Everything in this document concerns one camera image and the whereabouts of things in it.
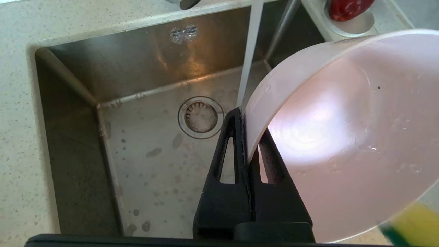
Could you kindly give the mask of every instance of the yellow sponge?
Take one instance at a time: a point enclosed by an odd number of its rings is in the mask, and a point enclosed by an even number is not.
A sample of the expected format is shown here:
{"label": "yellow sponge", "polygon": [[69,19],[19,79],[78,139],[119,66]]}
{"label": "yellow sponge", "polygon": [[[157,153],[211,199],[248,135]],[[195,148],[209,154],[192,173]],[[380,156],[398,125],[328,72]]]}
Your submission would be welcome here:
{"label": "yellow sponge", "polygon": [[383,234],[399,246],[439,246],[439,214],[415,203],[380,226]]}

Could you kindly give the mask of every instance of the red object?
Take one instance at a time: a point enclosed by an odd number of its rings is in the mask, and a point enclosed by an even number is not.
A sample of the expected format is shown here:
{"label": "red object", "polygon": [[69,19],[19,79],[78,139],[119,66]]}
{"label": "red object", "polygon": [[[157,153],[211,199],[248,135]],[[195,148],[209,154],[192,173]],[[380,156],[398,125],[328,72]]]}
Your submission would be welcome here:
{"label": "red object", "polygon": [[335,21],[345,22],[365,12],[375,0],[331,0],[329,16]]}

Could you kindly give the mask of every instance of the water droplet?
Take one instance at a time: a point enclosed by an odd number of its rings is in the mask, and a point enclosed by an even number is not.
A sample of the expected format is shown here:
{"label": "water droplet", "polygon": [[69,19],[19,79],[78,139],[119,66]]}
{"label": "water droplet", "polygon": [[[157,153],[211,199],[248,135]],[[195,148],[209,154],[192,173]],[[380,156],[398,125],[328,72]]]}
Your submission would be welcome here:
{"label": "water droplet", "polygon": [[392,126],[390,126],[390,131],[396,131],[398,130],[398,127],[395,124],[392,124]]}
{"label": "water droplet", "polygon": [[367,146],[367,147],[370,148],[370,149],[372,149],[372,150],[377,150],[377,148],[374,147],[374,146],[372,146],[372,145],[369,145],[369,146]]}
{"label": "water droplet", "polygon": [[437,144],[439,144],[439,139],[438,139],[438,138],[432,138],[432,139],[430,140],[430,144],[431,144],[431,145],[437,145]]}
{"label": "water droplet", "polygon": [[338,162],[336,160],[337,158],[335,156],[328,159],[328,164],[330,164],[332,167],[338,167]]}
{"label": "water droplet", "polygon": [[142,93],[138,93],[138,94],[136,94],[135,99],[141,99],[141,98],[143,98],[143,97],[145,97],[144,94],[142,94]]}
{"label": "water droplet", "polygon": [[108,121],[104,121],[104,124],[101,126],[101,135],[104,139],[111,138],[111,124]]}
{"label": "water droplet", "polygon": [[420,173],[422,170],[422,167],[418,164],[410,164],[410,171],[414,173]]}
{"label": "water droplet", "polygon": [[406,166],[407,166],[406,163],[402,163],[402,164],[399,166],[399,168],[400,168],[401,170],[404,170],[404,169],[406,168]]}
{"label": "water droplet", "polygon": [[122,106],[122,101],[120,99],[116,99],[110,102],[111,109],[119,109]]}

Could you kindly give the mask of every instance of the stainless steel sink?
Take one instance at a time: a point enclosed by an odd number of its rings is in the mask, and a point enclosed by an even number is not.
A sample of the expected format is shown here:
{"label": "stainless steel sink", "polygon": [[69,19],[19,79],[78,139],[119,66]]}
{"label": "stainless steel sink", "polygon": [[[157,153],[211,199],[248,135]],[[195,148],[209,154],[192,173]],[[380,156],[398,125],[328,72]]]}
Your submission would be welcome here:
{"label": "stainless steel sink", "polygon": [[[271,66],[324,42],[300,7],[265,60],[285,5],[264,6],[244,103]],[[192,237],[217,132],[236,104],[249,14],[245,7],[36,52],[61,233]],[[221,182],[234,182],[233,162],[228,152]]]}

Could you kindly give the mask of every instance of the sink wall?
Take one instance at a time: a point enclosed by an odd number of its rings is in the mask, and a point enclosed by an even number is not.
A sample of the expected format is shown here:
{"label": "sink wall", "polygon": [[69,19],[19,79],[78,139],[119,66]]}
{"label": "sink wall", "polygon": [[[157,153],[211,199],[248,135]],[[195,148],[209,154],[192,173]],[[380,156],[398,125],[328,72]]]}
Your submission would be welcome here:
{"label": "sink wall", "polygon": [[[254,60],[262,60],[286,1],[265,4]],[[51,47],[99,102],[241,66],[250,7]],[[176,44],[171,32],[195,26]]]}
{"label": "sink wall", "polygon": [[37,70],[61,233],[120,235],[95,109],[44,64]]}

